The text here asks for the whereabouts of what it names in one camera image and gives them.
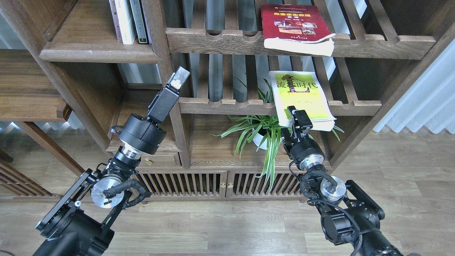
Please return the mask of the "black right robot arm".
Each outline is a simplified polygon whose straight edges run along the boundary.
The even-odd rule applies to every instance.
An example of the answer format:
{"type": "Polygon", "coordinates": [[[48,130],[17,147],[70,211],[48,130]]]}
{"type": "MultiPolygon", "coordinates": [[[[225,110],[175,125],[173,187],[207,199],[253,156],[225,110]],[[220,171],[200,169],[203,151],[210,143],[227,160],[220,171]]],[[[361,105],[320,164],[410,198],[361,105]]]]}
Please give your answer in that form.
{"type": "Polygon", "coordinates": [[[382,208],[354,181],[343,181],[327,173],[325,156],[310,138],[312,128],[307,113],[289,106],[292,132],[282,129],[284,149],[291,162],[305,174],[296,175],[307,204],[315,206],[321,216],[325,238],[334,245],[349,243],[353,256],[400,256],[380,231],[385,218],[382,208]]]}

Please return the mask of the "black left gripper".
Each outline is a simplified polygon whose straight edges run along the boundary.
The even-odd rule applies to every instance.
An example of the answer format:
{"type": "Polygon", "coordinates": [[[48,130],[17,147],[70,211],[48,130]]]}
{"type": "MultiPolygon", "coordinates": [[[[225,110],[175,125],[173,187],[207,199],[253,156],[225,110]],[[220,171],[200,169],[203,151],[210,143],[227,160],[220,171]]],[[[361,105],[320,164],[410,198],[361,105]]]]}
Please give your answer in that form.
{"type": "Polygon", "coordinates": [[[124,143],[120,152],[130,159],[139,159],[143,154],[154,154],[157,151],[166,136],[158,124],[164,122],[177,102],[179,91],[189,75],[190,71],[179,66],[168,80],[170,87],[161,89],[151,101],[146,117],[133,113],[123,126],[111,127],[110,132],[118,134],[124,143]]]}

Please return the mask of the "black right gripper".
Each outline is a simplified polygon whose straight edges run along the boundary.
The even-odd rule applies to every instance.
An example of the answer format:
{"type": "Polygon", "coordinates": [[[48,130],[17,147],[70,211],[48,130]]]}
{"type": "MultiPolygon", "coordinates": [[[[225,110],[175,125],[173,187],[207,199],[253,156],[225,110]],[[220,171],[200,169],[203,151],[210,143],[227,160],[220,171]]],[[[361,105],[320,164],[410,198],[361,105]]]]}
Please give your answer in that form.
{"type": "Polygon", "coordinates": [[[294,160],[299,170],[325,170],[323,151],[308,134],[313,125],[307,113],[305,110],[297,110],[294,106],[288,106],[287,110],[293,124],[291,132],[287,128],[281,129],[286,154],[294,160]]]}

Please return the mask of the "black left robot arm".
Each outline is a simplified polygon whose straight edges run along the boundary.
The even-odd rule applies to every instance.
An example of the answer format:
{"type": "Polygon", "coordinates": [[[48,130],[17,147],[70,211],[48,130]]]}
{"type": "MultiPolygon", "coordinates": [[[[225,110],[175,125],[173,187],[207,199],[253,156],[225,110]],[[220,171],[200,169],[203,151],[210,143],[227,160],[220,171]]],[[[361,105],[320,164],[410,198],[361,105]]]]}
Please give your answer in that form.
{"type": "Polygon", "coordinates": [[[112,126],[124,146],[103,170],[86,170],[60,201],[37,224],[46,238],[36,256],[100,256],[112,241],[112,224],[120,212],[151,196],[145,186],[132,178],[144,154],[154,154],[166,136],[162,123],[177,102],[189,71],[179,67],[155,96],[146,117],[132,114],[123,126],[112,126]],[[111,210],[97,222],[81,209],[81,200],[90,192],[98,207],[111,210]]]}

